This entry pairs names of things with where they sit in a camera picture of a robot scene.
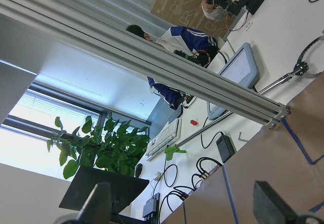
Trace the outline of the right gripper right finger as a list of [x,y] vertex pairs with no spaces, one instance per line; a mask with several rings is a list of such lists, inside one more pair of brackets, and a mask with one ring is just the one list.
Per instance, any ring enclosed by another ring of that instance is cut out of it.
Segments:
[[253,213],[258,223],[295,223],[297,214],[266,181],[255,181]]

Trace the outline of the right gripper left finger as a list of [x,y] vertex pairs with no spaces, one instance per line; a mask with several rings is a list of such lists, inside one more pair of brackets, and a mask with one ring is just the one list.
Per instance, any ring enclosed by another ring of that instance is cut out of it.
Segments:
[[110,183],[97,183],[77,216],[77,223],[109,223],[112,214]]

